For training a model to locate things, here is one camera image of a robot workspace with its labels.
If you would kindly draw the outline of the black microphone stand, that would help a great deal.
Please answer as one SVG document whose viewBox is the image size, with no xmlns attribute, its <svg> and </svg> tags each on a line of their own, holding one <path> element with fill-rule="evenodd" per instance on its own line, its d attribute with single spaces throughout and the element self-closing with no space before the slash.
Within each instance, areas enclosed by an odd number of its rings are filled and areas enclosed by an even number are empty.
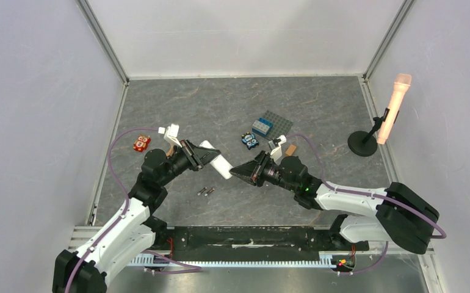
<svg viewBox="0 0 470 293">
<path fill-rule="evenodd" d="M 399 115 L 398 110 L 391 123 L 384 128 L 382 124 L 388 121 L 389 112 L 390 109 L 386 108 L 381 117 L 374 117 L 372 119 L 374 125 L 369 132 L 355 131 L 349 135 L 347 144 L 353 153 L 361 157 L 369 157 L 375 154 L 379 144 L 383 145 L 386 142 Z"/>
</svg>

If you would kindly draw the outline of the grey lego baseplate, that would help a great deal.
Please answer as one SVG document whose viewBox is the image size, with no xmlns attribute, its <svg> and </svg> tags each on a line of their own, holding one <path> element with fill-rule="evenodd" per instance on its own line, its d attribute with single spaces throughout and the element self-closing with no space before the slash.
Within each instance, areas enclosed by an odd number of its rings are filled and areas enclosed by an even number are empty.
<svg viewBox="0 0 470 293">
<path fill-rule="evenodd" d="M 291 130 L 293 122 L 274 113 L 269 110 L 267 110 L 262 117 L 259 118 L 260 120 L 265 120 L 273 126 L 270 128 L 270 130 L 267 132 L 267 134 L 264 136 L 265 139 L 272 140 L 276 139 L 280 135 L 286 136 L 288 132 Z"/>
</svg>

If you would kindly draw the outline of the large wooden block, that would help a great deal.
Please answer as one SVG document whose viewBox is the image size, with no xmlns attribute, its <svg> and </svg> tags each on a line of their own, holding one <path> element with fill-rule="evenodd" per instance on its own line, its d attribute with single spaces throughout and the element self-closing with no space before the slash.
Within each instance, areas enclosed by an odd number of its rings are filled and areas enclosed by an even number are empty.
<svg viewBox="0 0 470 293">
<path fill-rule="evenodd" d="M 166 152 L 166 156 L 167 156 L 167 157 L 172 157 L 172 156 L 174 155 L 174 153 L 175 153 L 175 148 L 176 148 L 176 147 L 175 147 L 174 145 L 172 145 L 172 146 L 169 148 L 169 150 Z"/>
</svg>

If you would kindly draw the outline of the grey lego brick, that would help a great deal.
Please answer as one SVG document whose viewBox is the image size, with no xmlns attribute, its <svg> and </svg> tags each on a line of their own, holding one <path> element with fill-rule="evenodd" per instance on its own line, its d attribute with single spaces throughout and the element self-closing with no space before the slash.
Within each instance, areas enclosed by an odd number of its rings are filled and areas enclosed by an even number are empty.
<svg viewBox="0 0 470 293">
<path fill-rule="evenodd" d="M 253 124 L 252 124 L 252 131 L 255 133 L 255 134 L 258 134 L 262 137 L 265 137 L 267 135 L 267 133 L 269 132 L 270 130 L 270 126 L 259 121 L 259 120 L 256 120 Z"/>
</svg>

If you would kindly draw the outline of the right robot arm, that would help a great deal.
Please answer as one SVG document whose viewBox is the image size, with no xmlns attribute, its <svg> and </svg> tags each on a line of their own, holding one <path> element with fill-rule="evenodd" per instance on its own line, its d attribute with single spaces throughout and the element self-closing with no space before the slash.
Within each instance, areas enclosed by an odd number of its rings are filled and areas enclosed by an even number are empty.
<svg viewBox="0 0 470 293">
<path fill-rule="evenodd" d="M 230 173 L 252 186 L 269 183 L 282 187 L 306 209 L 342 211 L 341 222 L 328 233 L 330 244 L 337 249 L 361 241 L 392 241 L 423 255 L 436 237 L 433 232 L 439 212 L 402 183 L 379 189 L 341 186 L 310 175 L 297 156 L 277 164 L 265 151 Z"/>
</svg>

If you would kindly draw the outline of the black battery far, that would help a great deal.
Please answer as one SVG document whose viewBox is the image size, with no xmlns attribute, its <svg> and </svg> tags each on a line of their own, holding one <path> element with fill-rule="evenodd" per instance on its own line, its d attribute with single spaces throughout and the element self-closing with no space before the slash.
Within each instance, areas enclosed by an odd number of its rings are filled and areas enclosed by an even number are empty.
<svg viewBox="0 0 470 293">
<path fill-rule="evenodd" d="M 197 195 L 201 195 L 201 194 L 205 193 L 206 190 L 207 190 L 207 187 L 202 188 L 202 189 L 197 193 Z"/>
</svg>

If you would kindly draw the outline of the small brown wooden block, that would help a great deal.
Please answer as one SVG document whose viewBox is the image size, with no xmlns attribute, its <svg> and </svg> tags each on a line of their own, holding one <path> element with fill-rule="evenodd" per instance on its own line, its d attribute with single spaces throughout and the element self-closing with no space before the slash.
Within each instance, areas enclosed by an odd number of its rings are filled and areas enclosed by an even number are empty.
<svg viewBox="0 0 470 293">
<path fill-rule="evenodd" d="M 285 151 L 285 155 L 286 156 L 293 156 L 294 153 L 296 152 L 296 150 L 297 150 L 297 147 L 295 145 L 291 144 L 291 145 L 289 145 L 289 147 Z"/>
</svg>

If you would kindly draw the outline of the red owl toy block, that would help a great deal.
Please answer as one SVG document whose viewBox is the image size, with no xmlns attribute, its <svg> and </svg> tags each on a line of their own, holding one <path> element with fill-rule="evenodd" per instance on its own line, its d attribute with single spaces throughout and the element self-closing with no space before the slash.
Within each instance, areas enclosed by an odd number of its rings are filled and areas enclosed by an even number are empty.
<svg viewBox="0 0 470 293">
<path fill-rule="evenodd" d="M 143 153 L 151 142 L 150 136 L 139 135 L 133 144 L 133 150 Z"/>
</svg>

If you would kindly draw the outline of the blue lego brick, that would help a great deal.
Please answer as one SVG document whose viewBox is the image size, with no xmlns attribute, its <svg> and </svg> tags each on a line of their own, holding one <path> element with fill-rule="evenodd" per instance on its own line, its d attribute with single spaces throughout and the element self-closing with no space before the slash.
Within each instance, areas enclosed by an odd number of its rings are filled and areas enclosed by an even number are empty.
<svg viewBox="0 0 470 293">
<path fill-rule="evenodd" d="M 258 119 L 258 123 L 258 128 L 262 133 L 267 134 L 273 128 L 273 123 L 262 117 Z"/>
</svg>

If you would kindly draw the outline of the black battery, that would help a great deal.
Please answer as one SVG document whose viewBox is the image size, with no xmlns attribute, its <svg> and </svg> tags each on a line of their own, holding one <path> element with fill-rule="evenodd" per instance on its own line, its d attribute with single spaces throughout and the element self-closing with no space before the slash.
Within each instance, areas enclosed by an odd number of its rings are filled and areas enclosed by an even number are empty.
<svg viewBox="0 0 470 293">
<path fill-rule="evenodd" d="M 209 189 L 209 190 L 204 194 L 205 197 L 208 196 L 208 195 L 210 195 L 210 194 L 212 194 L 214 191 L 215 191 L 215 188 Z"/>
<path fill-rule="evenodd" d="M 201 195 L 201 194 L 205 193 L 206 190 L 207 190 L 207 187 L 202 188 L 202 189 L 197 193 L 197 195 Z"/>
</svg>

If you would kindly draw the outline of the black battery near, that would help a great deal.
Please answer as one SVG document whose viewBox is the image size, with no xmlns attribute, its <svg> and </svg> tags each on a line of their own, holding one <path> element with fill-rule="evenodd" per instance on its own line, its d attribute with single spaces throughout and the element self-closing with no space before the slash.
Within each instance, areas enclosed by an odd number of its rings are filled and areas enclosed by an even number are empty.
<svg viewBox="0 0 470 293">
<path fill-rule="evenodd" d="M 208 196 L 208 195 L 210 195 L 210 194 L 212 194 L 214 191 L 215 191 L 215 188 L 209 189 L 209 190 L 204 194 L 205 197 Z"/>
</svg>

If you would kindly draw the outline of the white remote control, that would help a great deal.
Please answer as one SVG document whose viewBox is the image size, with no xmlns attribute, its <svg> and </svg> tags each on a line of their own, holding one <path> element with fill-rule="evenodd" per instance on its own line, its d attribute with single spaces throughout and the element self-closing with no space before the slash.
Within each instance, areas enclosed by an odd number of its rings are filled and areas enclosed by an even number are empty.
<svg viewBox="0 0 470 293">
<path fill-rule="evenodd" d="M 222 154 L 219 154 L 210 162 L 210 164 L 224 179 L 228 180 L 232 178 L 230 170 L 233 168 L 233 166 L 224 158 Z"/>
</svg>

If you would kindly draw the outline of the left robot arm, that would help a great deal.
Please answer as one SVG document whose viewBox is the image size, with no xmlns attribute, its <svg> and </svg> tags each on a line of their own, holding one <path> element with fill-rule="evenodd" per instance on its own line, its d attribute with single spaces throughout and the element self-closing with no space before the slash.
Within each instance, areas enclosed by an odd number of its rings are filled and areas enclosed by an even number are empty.
<svg viewBox="0 0 470 293">
<path fill-rule="evenodd" d="M 153 149 L 126 203 L 85 244 L 56 258 L 53 292 L 106 292 L 114 278 L 144 249 L 160 249 L 168 240 L 166 223 L 153 216 L 165 200 L 166 185 L 186 170 L 199 171 L 219 157 L 220 150 L 182 140 L 172 155 Z"/>
</svg>

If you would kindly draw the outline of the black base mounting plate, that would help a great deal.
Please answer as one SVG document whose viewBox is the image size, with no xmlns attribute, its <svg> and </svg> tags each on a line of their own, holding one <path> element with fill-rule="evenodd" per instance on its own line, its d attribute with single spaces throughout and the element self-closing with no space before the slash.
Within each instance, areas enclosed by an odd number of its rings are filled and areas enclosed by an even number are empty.
<svg viewBox="0 0 470 293">
<path fill-rule="evenodd" d="M 152 250 L 178 261 L 315 261 L 321 251 L 368 251 L 337 231 L 314 226 L 175 226 L 156 236 Z"/>
</svg>

